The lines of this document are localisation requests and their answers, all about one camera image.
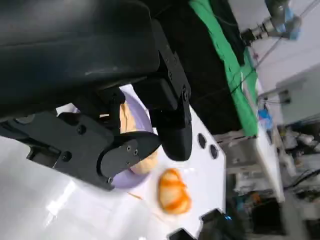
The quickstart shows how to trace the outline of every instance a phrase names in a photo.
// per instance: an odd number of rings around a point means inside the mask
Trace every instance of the robotic arm in background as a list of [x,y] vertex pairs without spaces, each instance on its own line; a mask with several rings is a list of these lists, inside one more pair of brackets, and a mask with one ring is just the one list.
[[[111,190],[160,145],[174,161],[190,157],[190,85],[144,4],[10,0],[0,16],[0,135],[30,146],[29,160]],[[118,87],[130,83],[158,136],[120,134]],[[57,116],[68,103],[80,113]]]
[[290,9],[290,0],[265,0],[265,4],[271,17],[257,28],[243,32],[244,43],[250,46],[254,41],[268,37],[298,39],[302,20]]

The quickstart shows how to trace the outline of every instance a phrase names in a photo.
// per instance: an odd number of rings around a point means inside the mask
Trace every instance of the orange pastry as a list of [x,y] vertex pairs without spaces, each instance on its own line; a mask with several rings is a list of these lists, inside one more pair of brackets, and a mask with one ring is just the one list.
[[184,214],[191,208],[191,199],[177,169],[167,169],[159,180],[158,199],[168,214]]

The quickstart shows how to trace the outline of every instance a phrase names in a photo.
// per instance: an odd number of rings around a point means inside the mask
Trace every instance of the black cloth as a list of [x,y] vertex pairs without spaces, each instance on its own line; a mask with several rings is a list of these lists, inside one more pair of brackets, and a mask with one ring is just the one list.
[[168,10],[173,6],[178,6],[180,4],[185,4],[189,0],[140,0],[145,5],[148,6],[150,10],[150,15],[152,18],[157,17],[162,12]]
[[234,51],[234,54],[242,66],[245,64],[243,43],[238,27],[238,23],[227,0],[210,0],[211,9],[220,24],[223,34]]
[[191,86],[190,104],[211,134],[242,128],[229,91],[224,63],[206,25],[186,3],[158,15],[171,50],[180,58]]

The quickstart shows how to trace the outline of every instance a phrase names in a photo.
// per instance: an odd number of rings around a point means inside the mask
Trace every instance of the white tabletop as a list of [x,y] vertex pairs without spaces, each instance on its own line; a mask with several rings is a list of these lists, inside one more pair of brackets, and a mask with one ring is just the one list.
[[[130,86],[125,91],[137,97]],[[0,138],[0,232],[2,240],[165,240],[185,228],[193,236],[200,216],[225,208],[225,156],[191,109],[192,154],[174,162],[160,147],[158,166],[145,182],[127,191],[104,191],[53,169],[25,160],[29,148]],[[208,143],[201,149],[197,135]],[[209,144],[219,149],[217,159]],[[163,213],[157,183],[166,168],[178,168],[188,187],[192,208],[186,214]]]
[[[244,83],[243,87],[245,97],[248,99],[251,109],[253,110],[253,112],[258,113],[258,107],[252,100],[251,95],[249,94],[248,85],[246,82]],[[259,79],[256,80],[256,91],[258,93],[262,91],[262,86],[260,84]],[[265,176],[267,177],[270,183],[271,188],[274,191],[274,195],[277,201],[279,203],[282,203],[285,201],[285,195],[281,179],[277,147],[274,145],[274,143],[270,142],[267,132],[262,127],[260,122],[258,122],[257,128],[258,131],[257,138],[255,141],[255,148],[259,154],[258,161]]]

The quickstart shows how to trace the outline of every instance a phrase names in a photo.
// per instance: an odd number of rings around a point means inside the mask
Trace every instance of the hole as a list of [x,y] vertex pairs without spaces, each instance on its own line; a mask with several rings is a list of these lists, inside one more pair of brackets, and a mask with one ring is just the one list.
[[78,134],[83,135],[86,133],[87,128],[84,125],[80,125],[76,131],[78,132]]
[[198,143],[199,143],[199,145],[200,145],[200,147],[202,149],[206,148],[207,140],[206,140],[205,136],[202,133],[198,134]]
[[62,161],[64,161],[64,162],[69,162],[71,160],[71,158],[72,158],[72,154],[69,151],[65,151],[61,157]]
[[216,148],[215,145],[210,145],[210,153],[213,159],[217,159],[218,157],[218,149]]
[[233,164],[238,164],[238,163],[240,163],[240,159],[239,158],[234,158],[232,160],[232,162],[233,162]]
[[114,179],[112,177],[108,177],[108,179],[106,180],[106,182],[108,184],[111,184],[114,181]]

